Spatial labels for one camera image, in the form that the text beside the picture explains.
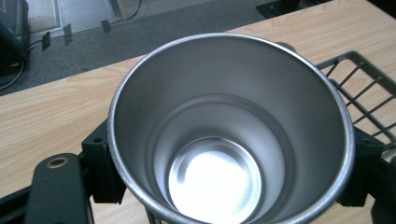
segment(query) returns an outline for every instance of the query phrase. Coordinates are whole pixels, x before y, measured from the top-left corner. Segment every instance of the light wood tabletop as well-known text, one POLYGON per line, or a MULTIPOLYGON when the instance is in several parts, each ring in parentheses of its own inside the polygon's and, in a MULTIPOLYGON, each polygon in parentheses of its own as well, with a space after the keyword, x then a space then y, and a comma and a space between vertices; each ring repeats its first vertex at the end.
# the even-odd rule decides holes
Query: light wood tabletop
MULTIPOLYGON (((229 32, 289 43, 313 64, 356 50, 396 79, 396 20, 364 0, 335 0, 229 32)), ((0 97, 0 197, 30 185, 35 166, 47 157, 78 154, 139 59, 0 97)), ((395 106, 383 116, 396 117, 394 111, 395 106)), ((372 223, 368 201, 364 208, 335 203, 314 223, 372 223)), ((93 203, 92 208, 96 223, 148 223, 144 207, 128 190, 122 205, 93 203)))

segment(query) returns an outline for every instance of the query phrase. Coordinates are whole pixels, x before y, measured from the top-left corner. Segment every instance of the metal container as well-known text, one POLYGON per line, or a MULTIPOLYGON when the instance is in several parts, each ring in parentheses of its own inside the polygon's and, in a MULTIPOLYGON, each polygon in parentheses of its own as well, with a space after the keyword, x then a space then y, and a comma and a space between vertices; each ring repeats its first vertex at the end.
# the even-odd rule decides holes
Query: metal container
POLYGON ((109 111, 121 178, 172 223, 307 222, 349 176, 354 136, 310 62, 246 35, 166 44, 138 62, 109 111))

